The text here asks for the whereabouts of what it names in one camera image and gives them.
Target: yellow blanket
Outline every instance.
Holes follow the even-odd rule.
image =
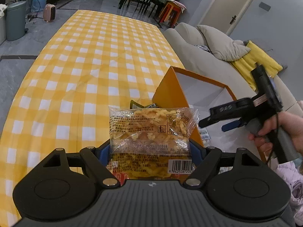
[[[256,62],[263,65],[267,74],[271,77],[275,77],[277,73],[282,70],[282,66],[252,41],[249,41],[247,47],[249,47],[251,51],[239,60],[232,61],[231,64],[255,91],[257,86],[250,72],[255,68]]]
[[[159,29],[77,11],[25,76],[0,140],[0,226],[20,218],[14,186],[55,148],[78,152],[109,139],[108,106],[128,109],[152,96],[170,66],[183,67]]]

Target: metal screw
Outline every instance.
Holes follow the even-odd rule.
[[[196,178],[190,178],[186,180],[186,184],[188,184],[189,186],[199,186],[200,183],[201,181]]]
[[[114,186],[118,183],[118,181],[114,178],[106,178],[102,181],[102,183],[107,186]]]

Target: tile floor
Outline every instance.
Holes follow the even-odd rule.
[[[125,4],[122,9],[118,9],[119,1],[60,0],[56,5],[56,19],[53,22],[47,23],[38,18],[26,22],[28,33],[18,40],[3,42],[0,45],[0,55],[39,55],[52,36],[78,9],[117,14],[157,25],[152,16],[148,18],[151,8],[149,8],[145,15],[139,12],[139,9],[135,10],[137,6],[135,2],[131,2],[128,8]],[[34,60],[0,61],[0,134],[2,133],[12,100],[33,62]]]

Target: sofa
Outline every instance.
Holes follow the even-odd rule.
[[[256,95],[230,63],[218,60],[212,54],[195,46],[208,46],[205,37],[197,28],[180,23],[174,29],[167,29],[163,35],[187,70],[228,85],[237,99]],[[240,40],[235,42],[244,45]],[[303,117],[302,108],[279,76],[274,78],[274,82],[283,102],[283,110]]]

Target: gray gripper base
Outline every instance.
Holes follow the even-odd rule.
[[[178,181],[127,180],[119,189],[105,190],[91,208],[60,222],[27,218],[15,227],[286,227],[277,218],[263,223],[229,219],[213,209],[198,190]]]

